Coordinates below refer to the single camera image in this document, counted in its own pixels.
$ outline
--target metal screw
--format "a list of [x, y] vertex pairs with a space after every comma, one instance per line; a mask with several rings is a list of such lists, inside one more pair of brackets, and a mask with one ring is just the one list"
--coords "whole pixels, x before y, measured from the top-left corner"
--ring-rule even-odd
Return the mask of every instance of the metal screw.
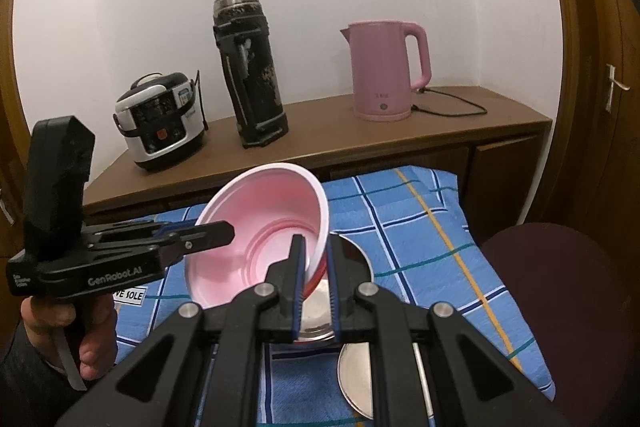
[[365, 297], [371, 297], [378, 293], [378, 285], [372, 282], [363, 282], [358, 286], [358, 291]]
[[178, 313], [180, 314], [180, 317], [190, 319], [192, 317], [195, 317], [198, 314], [199, 310], [200, 307], [195, 302], [185, 302], [178, 308]]
[[261, 282], [256, 285], [254, 288], [254, 292], [256, 292], [260, 297], [266, 297], [271, 295], [276, 290], [276, 286], [271, 284], [270, 282]]
[[438, 317], [442, 317], [446, 319], [453, 315], [453, 306], [448, 302], [438, 302], [433, 306], [433, 313], [435, 313]]

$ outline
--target thermos cap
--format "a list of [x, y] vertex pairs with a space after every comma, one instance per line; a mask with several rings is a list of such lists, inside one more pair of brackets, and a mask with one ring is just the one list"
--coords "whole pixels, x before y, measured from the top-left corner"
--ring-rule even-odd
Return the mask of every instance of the thermos cap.
[[246, 2], [260, 2], [258, 0], [215, 0], [213, 1], [213, 16], [217, 17], [222, 10], [235, 6], [237, 4], [244, 4]]

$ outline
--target wooden shelf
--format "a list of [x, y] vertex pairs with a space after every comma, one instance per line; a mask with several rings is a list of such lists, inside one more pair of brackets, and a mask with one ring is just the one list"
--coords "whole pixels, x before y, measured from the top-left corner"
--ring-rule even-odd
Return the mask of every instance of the wooden shelf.
[[[133, 163], [129, 153], [123, 153], [86, 188], [85, 213], [96, 216], [124, 209], [130, 217], [143, 215], [154, 211], [154, 203], [163, 208], [170, 200], [186, 201], [188, 194], [219, 188], [240, 172], [269, 162], [294, 162], [312, 170], [331, 168], [452, 144], [541, 134], [551, 124], [531, 108], [482, 87], [440, 89], [483, 105], [488, 114], [443, 118], [414, 113], [397, 122], [369, 122], [353, 115], [352, 95], [334, 96], [286, 105], [289, 134], [267, 147], [247, 150], [241, 146], [235, 118], [224, 118], [210, 123], [201, 150], [170, 169], [149, 174]], [[415, 97], [420, 107], [439, 112], [469, 111], [468, 105], [439, 94]]]

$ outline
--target pink plastic basin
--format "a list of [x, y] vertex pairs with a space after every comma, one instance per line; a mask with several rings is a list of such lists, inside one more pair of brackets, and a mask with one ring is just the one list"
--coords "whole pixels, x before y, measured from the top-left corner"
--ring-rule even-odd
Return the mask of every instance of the pink plastic basin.
[[187, 288], [203, 308], [228, 303], [263, 282], [269, 265], [289, 255], [296, 233], [306, 239], [303, 296], [318, 286], [326, 271], [329, 204], [311, 172], [272, 163], [241, 174], [209, 201], [197, 224], [221, 219], [236, 229], [231, 244], [185, 257]]

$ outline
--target maroon round stool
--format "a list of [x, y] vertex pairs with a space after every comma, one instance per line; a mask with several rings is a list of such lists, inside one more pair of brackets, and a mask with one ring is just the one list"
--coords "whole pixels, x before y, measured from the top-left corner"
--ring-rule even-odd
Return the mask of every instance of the maroon round stool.
[[503, 230], [481, 250], [538, 341], [556, 407], [575, 427], [626, 424], [619, 417], [638, 400], [634, 327], [628, 292], [604, 250], [549, 223]]

